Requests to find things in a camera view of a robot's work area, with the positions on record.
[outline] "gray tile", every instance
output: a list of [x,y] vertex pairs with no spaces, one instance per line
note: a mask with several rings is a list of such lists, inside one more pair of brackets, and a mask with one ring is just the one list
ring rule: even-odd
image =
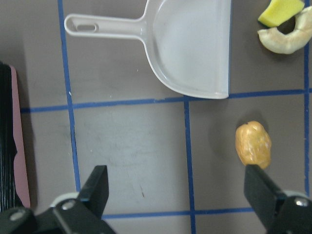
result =
[[303,103],[303,95],[191,102],[195,208],[249,207],[235,130],[251,120],[262,123],[272,139],[266,172],[282,189],[304,192]]
[[108,165],[106,214],[189,209],[183,103],[75,110],[81,182]]
[[[64,14],[138,18],[144,0],[65,1]],[[73,101],[179,97],[154,75],[140,41],[66,36]]]
[[137,234],[189,234],[191,233],[189,216],[166,216],[107,219],[108,224],[117,233]]
[[259,41],[257,18],[268,1],[233,0],[230,93],[302,89],[303,49],[291,55],[268,51]]
[[262,234],[265,228],[255,213],[235,213],[196,216],[197,234]]
[[21,117],[31,208],[38,214],[57,196],[76,191],[68,112]]
[[21,107],[66,104],[57,1],[2,1],[1,60],[18,73]]

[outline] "dustpan handle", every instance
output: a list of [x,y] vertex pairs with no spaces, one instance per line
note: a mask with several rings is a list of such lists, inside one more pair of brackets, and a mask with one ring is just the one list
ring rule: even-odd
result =
[[77,37],[143,40],[145,25],[144,18],[123,19],[80,14],[69,14],[64,21],[68,34]]

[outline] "yellow sponge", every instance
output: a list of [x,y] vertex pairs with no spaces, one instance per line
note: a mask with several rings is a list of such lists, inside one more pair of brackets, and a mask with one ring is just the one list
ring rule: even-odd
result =
[[258,21],[268,27],[277,27],[299,13],[304,7],[301,0],[272,0]]

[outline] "tan lumpy object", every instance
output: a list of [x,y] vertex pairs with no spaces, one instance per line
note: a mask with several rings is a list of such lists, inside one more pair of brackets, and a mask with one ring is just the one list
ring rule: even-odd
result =
[[271,162],[271,146],[269,134],[257,121],[250,121],[236,130],[235,147],[244,165],[257,164],[266,168]]

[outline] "bolt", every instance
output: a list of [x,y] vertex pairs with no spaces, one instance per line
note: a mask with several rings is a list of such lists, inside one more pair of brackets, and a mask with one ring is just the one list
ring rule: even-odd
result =
[[69,200],[62,205],[62,210],[69,210],[75,205],[75,200]]
[[17,210],[17,211],[14,212],[13,214],[11,214],[10,220],[11,220],[11,221],[16,221],[16,220],[22,218],[22,217],[24,216],[25,213],[26,213],[25,210]]
[[309,201],[304,197],[296,197],[294,202],[297,206],[307,207],[309,204]]

